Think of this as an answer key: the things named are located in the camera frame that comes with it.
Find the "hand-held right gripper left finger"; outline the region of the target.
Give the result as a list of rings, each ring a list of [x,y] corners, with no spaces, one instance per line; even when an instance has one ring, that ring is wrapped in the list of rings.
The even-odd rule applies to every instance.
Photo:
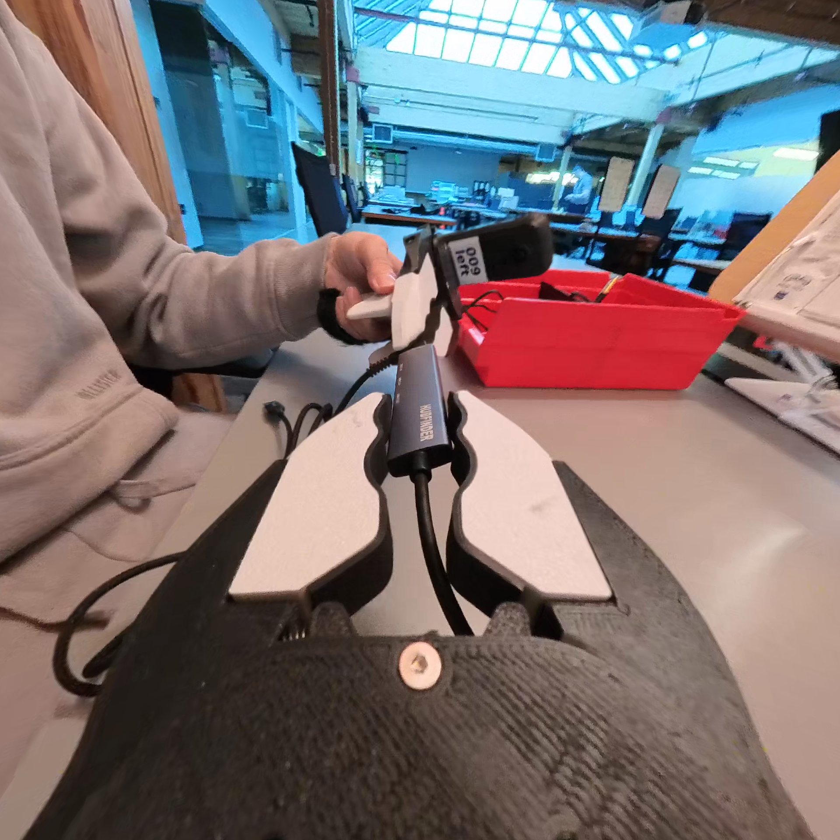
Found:
[[[384,591],[393,543],[382,484],[392,398],[375,392],[289,457],[228,589],[233,602],[288,602],[350,615]]]

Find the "person's left hand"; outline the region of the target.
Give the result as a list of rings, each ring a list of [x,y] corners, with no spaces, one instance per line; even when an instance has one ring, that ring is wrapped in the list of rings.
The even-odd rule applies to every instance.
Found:
[[[348,232],[331,237],[324,263],[324,289],[318,300],[322,329],[346,345],[389,340],[389,321],[383,318],[352,321],[348,311],[365,295],[391,295],[402,265],[379,236]]]

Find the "blue header exercise sheet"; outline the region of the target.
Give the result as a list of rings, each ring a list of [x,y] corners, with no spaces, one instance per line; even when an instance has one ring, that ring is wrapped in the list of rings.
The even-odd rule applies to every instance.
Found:
[[[734,298],[767,317],[839,326],[839,195]]]

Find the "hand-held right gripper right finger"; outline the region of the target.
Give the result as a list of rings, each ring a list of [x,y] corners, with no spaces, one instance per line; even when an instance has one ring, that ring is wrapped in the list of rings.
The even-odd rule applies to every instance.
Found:
[[[557,466],[520,426],[470,392],[451,392],[457,484],[448,579],[486,616],[518,602],[531,617],[555,603],[613,598]]]

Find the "ceiling projector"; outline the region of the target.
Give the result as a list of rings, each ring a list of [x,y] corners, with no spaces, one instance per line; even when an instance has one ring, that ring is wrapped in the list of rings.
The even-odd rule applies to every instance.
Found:
[[[701,33],[707,21],[707,6],[699,1],[655,2],[638,13],[627,43],[645,47],[663,56],[672,47]]]

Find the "person's left forearm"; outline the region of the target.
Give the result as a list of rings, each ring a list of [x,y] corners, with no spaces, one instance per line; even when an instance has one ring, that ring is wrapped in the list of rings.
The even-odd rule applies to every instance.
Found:
[[[272,239],[222,256],[137,236],[108,262],[78,267],[77,282],[127,361],[205,368],[313,332],[337,240]]]

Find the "wooden document stand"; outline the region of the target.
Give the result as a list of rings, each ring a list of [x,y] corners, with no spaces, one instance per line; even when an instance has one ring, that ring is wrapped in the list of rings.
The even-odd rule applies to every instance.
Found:
[[[839,326],[767,317],[734,298],[839,195],[839,153],[720,273],[709,297],[742,310],[740,332],[721,345],[705,372],[788,428],[839,453]]]

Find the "red plastic bin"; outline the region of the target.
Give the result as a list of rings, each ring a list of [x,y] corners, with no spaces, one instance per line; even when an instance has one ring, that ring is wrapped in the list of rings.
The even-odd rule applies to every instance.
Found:
[[[682,391],[740,308],[636,275],[550,269],[459,290],[458,345],[484,386]]]

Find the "tan notice board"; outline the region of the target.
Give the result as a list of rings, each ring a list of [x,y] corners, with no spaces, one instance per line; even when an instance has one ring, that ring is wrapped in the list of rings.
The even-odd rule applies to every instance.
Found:
[[[614,214],[623,209],[634,175],[635,161],[621,156],[610,158],[599,195],[600,213]]]
[[[646,219],[660,219],[665,215],[680,176],[680,169],[669,164],[661,164],[656,169],[642,208]]]

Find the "dark blue office chair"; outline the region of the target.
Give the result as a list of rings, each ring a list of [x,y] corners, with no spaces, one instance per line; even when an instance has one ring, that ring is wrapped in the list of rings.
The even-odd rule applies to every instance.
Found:
[[[350,214],[345,206],[338,177],[329,159],[301,147],[291,145],[297,178],[319,237],[346,232]]]

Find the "person's grey clothing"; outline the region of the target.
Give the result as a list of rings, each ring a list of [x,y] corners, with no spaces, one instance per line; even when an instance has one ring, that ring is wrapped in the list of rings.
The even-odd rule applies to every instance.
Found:
[[[2,795],[72,705],[52,674],[82,596],[149,559],[233,418],[144,389],[81,293],[62,212],[127,187],[165,224],[46,47],[2,3]]]

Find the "grey USB hub white print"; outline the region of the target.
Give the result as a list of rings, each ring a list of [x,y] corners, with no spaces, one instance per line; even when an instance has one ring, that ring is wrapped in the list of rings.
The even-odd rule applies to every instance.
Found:
[[[430,500],[433,472],[448,465],[453,454],[436,350],[430,344],[405,350],[395,358],[395,367],[386,447],[388,474],[411,480],[418,538],[437,603],[454,635],[472,636],[473,630],[447,577]]]

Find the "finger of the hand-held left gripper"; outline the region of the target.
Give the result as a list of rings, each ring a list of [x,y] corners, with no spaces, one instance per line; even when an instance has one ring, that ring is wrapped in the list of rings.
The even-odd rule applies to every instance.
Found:
[[[431,255],[419,267],[395,280],[392,292],[392,347],[404,351],[426,330],[427,318],[438,297],[438,283]]]
[[[438,359],[453,353],[458,343],[459,324],[449,314],[446,306],[434,302],[427,316],[427,342],[433,347]]]

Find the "grey desk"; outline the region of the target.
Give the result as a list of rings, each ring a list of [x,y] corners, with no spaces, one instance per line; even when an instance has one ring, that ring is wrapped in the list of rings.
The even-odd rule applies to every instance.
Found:
[[[263,417],[337,403],[368,360],[321,331],[284,345],[154,555],[187,548],[282,451]],[[818,838],[838,838],[838,458],[699,375],[681,392],[470,390],[567,463],[667,565],[717,639],[770,761]],[[361,633],[449,634],[427,579],[407,479],[387,479],[394,569]],[[88,703],[59,707],[2,798],[21,838],[78,743]]]

